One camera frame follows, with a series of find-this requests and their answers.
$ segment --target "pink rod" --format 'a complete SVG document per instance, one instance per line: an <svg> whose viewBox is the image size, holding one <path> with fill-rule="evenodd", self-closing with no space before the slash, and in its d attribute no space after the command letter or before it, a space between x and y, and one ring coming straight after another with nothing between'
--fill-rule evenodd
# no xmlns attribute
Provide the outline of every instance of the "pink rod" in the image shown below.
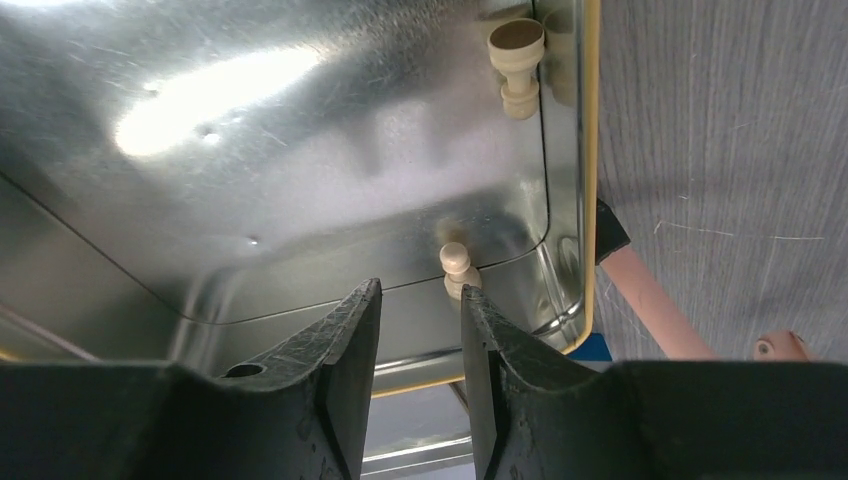
<svg viewBox="0 0 848 480"><path fill-rule="evenodd" d="M669 359L718 358L632 248L613 253L601 267Z"/></svg>

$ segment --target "pink handle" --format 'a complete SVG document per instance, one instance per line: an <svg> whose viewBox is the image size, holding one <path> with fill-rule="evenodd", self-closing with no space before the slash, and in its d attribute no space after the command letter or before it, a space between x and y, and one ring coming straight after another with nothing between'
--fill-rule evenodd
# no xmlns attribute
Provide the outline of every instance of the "pink handle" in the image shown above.
<svg viewBox="0 0 848 480"><path fill-rule="evenodd" d="M601 267L669 359L717 359L632 248L613 253Z"/></svg>

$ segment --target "metal tray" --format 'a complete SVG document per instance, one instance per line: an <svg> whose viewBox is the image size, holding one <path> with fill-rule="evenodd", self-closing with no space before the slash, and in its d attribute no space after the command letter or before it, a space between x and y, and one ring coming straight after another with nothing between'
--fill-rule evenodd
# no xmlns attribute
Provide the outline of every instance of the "metal tray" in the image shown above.
<svg viewBox="0 0 848 480"><path fill-rule="evenodd" d="M575 348L591 325L579 8L5 2L4 351L219 374L379 277L376 393L453 381L453 240L510 318ZM485 42L523 13L549 46L541 112L519 122Z"/></svg>

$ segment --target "wood grain surface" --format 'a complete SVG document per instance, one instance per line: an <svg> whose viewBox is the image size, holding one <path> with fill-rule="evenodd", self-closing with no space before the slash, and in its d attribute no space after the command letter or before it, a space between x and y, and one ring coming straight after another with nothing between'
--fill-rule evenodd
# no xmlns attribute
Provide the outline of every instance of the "wood grain surface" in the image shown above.
<svg viewBox="0 0 848 480"><path fill-rule="evenodd" d="M848 2L604 0L599 195L729 358L848 360ZM599 271L613 357L661 358Z"/></svg>

